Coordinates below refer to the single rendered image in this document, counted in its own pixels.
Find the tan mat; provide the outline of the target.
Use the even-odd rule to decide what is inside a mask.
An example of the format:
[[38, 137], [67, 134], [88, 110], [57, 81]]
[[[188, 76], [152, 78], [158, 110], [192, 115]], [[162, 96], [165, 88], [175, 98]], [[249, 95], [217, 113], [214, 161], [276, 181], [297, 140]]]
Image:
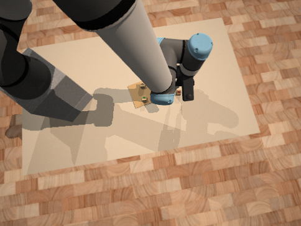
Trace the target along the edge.
[[[129, 85], [129, 91], [131, 93], [132, 100], [136, 108], [151, 103], [151, 90], [145, 85], [145, 88], [140, 87], [142, 81]], [[147, 101], [142, 101], [142, 96], [146, 96]]]

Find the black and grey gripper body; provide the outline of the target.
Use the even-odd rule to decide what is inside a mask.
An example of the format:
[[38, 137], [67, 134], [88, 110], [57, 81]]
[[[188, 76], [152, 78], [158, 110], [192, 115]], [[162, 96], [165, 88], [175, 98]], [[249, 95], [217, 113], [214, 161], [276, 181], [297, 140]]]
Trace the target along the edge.
[[177, 86], [182, 86], [181, 75], [183, 75], [186, 78], [194, 77], [194, 75], [193, 76], [187, 76], [187, 75], [185, 75], [183, 73], [181, 74], [181, 73], [182, 73], [182, 71], [180, 70], [180, 65], [177, 65], [177, 72], [176, 72], [176, 79], [178, 77], [178, 79], [177, 79]]

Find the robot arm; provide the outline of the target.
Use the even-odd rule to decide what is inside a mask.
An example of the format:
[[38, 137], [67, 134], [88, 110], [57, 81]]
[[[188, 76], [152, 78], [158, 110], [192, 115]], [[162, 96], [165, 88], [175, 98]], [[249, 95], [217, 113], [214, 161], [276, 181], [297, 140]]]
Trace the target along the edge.
[[[213, 48], [204, 33], [189, 40], [156, 37], [142, 0], [52, 1], [79, 28], [103, 39], [151, 90], [153, 104], [171, 105], [177, 64], [183, 74], [196, 75]], [[51, 83], [46, 64], [17, 51], [31, 12], [32, 0], [0, 0], [0, 87], [25, 100], [43, 95]]]

